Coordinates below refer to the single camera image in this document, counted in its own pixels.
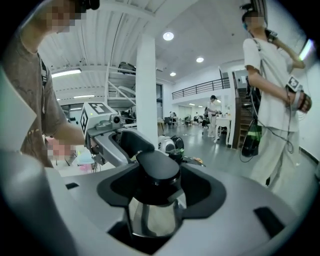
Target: fluorescent light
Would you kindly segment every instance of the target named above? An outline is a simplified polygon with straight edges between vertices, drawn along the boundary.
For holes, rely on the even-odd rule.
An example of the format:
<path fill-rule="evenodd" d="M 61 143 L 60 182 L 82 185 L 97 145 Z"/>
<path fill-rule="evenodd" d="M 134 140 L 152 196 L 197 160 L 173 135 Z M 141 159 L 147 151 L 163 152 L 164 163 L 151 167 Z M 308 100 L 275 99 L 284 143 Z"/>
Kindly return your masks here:
<path fill-rule="evenodd" d="M 79 73 L 81 73 L 81 69 L 76 68 L 76 69 L 72 69 L 72 70 L 68 70 L 68 71 L 53 73 L 51 76 L 52 76 L 52 78 L 57 78 L 57 77 L 61 77 L 61 76 L 73 75 L 73 74 L 79 74 Z"/>
<path fill-rule="evenodd" d="M 198 62 L 198 63 L 201 63 L 203 61 L 204 61 L 204 58 L 202 58 L 202 57 L 199 57 L 199 58 L 196 59 L 196 62 Z"/>
<path fill-rule="evenodd" d="M 314 42 L 312 40 L 308 40 L 302 50 L 302 52 L 299 55 L 300 60 L 304 60 L 308 54 L 310 53 L 310 49 L 314 46 Z"/>
<path fill-rule="evenodd" d="M 77 98 L 90 98 L 90 97 L 94 97 L 94 95 L 80 95 L 80 96 L 73 96 L 74 99 Z"/>
<path fill-rule="evenodd" d="M 175 35 L 171 32 L 166 32 L 163 34 L 163 39 L 166 41 L 170 41 L 172 39 L 174 39 Z"/>

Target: desk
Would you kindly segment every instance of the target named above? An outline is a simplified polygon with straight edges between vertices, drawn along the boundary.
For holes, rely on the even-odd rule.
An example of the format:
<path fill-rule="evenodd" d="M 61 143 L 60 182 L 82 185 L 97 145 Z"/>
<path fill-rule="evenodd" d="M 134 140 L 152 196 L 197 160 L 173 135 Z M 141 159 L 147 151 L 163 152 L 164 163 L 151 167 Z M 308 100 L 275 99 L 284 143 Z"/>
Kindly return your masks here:
<path fill-rule="evenodd" d="M 219 127 L 226 127 L 225 144 L 228 145 L 229 134 L 230 134 L 230 125 L 231 125 L 231 116 L 230 115 L 227 115 L 225 117 L 222 117 L 221 115 L 217 116 L 216 126 L 215 126 L 215 140 L 214 140 L 215 143 L 218 140 Z"/>

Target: gray floor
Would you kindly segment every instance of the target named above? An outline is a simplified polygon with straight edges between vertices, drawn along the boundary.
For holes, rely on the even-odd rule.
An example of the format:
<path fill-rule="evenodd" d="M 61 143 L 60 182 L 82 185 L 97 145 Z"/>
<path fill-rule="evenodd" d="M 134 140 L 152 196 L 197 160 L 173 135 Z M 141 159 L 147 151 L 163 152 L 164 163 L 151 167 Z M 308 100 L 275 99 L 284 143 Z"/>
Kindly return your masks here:
<path fill-rule="evenodd" d="M 221 135 L 220 140 L 214 143 L 214 139 L 208 137 L 208 129 L 200 126 L 179 126 L 167 127 L 166 136 L 177 135 L 184 141 L 184 152 L 186 156 L 197 157 L 212 171 L 228 172 L 234 175 L 249 177 L 258 156 L 255 156 L 247 163 L 241 162 L 240 150 L 231 149 L 226 146 L 226 136 Z M 307 156 L 301 153 L 300 165 L 297 166 L 292 182 L 281 191 L 281 197 L 290 205 L 294 211 L 301 215 L 310 206 L 319 183 L 315 178 L 314 171 L 316 164 Z"/>

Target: black railing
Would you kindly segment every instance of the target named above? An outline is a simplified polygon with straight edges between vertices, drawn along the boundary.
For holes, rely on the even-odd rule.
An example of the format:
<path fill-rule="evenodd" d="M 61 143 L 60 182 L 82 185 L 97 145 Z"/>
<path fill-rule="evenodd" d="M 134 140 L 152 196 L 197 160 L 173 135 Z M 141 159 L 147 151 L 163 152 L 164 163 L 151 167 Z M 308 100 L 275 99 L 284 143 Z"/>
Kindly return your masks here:
<path fill-rule="evenodd" d="M 201 94 L 204 92 L 210 92 L 227 88 L 230 88 L 230 81 L 228 77 L 200 83 L 182 90 L 177 90 L 172 93 L 172 99 L 174 100 L 177 98 L 186 97 L 194 94 Z"/>

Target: white pants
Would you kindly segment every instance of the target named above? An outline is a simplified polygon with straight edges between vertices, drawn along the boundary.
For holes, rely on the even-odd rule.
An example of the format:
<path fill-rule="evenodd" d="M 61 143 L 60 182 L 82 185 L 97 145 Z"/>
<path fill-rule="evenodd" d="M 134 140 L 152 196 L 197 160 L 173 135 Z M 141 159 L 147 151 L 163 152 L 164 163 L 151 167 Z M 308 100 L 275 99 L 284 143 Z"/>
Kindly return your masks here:
<path fill-rule="evenodd" d="M 287 138 L 288 132 L 275 128 L 269 129 L 276 135 Z M 299 132 L 290 132 L 288 145 L 283 139 L 276 137 L 272 132 L 262 127 L 262 138 L 258 148 L 258 161 L 253 167 L 251 179 L 266 186 L 266 180 L 271 177 L 269 189 L 278 195 L 279 189 L 291 180 L 295 173 L 299 158 Z"/>
<path fill-rule="evenodd" d="M 208 131 L 208 136 L 216 136 L 216 123 L 217 123 L 217 116 L 211 116 L 210 117 L 210 127 Z"/>

